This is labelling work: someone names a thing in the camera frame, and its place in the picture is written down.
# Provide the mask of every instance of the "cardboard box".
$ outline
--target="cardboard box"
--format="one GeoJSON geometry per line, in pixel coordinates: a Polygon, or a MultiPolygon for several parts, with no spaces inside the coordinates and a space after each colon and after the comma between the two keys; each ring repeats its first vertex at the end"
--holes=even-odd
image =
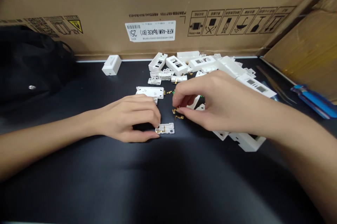
{"type": "Polygon", "coordinates": [[[152,58],[159,51],[172,55],[195,50],[255,55],[310,1],[1,0],[0,21],[49,34],[88,59],[105,59],[107,54],[152,58]],[[145,26],[154,21],[171,23],[145,26]],[[137,29],[140,23],[143,33],[137,29]],[[131,41],[135,34],[143,42],[131,41]]]}
{"type": "Polygon", "coordinates": [[[264,59],[337,104],[337,0],[321,0],[314,9],[264,59]]]}

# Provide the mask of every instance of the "black backpack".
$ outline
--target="black backpack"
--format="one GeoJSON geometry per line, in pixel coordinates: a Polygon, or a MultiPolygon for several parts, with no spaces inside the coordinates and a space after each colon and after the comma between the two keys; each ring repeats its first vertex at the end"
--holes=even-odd
{"type": "Polygon", "coordinates": [[[75,73],[64,42],[26,26],[0,28],[0,113],[56,93],[75,73]]]}

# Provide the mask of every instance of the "yellow triangle label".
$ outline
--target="yellow triangle label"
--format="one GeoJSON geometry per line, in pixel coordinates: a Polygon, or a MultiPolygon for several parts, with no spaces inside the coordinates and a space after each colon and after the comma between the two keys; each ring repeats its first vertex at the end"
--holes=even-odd
{"type": "Polygon", "coordinates": [[[78,31],[83,33],[82,31],[82,26],[81,26],[81,21],[80,20],[68,20],[70,24],[72,24],[78,31]]]}

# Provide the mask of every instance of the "hand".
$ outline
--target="hand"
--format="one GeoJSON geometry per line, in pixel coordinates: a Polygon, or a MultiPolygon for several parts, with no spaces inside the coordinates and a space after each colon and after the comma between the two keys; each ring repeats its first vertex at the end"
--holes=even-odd
{"type": "Polygon", "coordinates": [[[102,134],[122,142],[144,142],[158,138],[155,131],[133,130],[132,125],[151,123],[154,128],[160,124],[160,112],[154,99],[144,94],[126,96],[97,110],[92,110],[90,127],[93,134],[102,134]]]}
{"type": "Polygon", "coordinates": [[[190,120],[210,131],[246,132],[272,137],[282,118],[296,110],[248,88],[223,71],[177,84],[174,107],[190,120]],[[186,108],[197,95],[205,97],[205,110],[186,108]]]}

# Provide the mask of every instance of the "black table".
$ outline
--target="black table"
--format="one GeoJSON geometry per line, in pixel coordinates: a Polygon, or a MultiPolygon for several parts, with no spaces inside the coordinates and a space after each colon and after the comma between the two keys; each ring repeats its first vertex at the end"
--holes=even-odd
{"type": "MultiPolygon", "coordinates": [[[[337,135],[336,121],[321,119],[261,60],[237,61],[252,67],[263,81],[255,68],[260,65],[298,102],[296,109],[337,135]]],[[[148,64],[123,62],[117,76],[107,77],[102,63],[82,63],[79,76],[59,93],[1,118],[0,133],[64,119],[135,94],[136,86],[148,86],[148,64]]],[[[174,89],[170,81],[161,86],[174,89]]],[[[172,94],[159,99],[158,108],[162,123],[174,122],[172,94]]],[[[246,153],[229,137],[221,141],[188,119],[177,120],[174,128],[175,134],[147,143],[95,136],[51,154],[0,184],[1,219],[81,224],[323,222],[269,141],[257,152],[246,153]]]]}

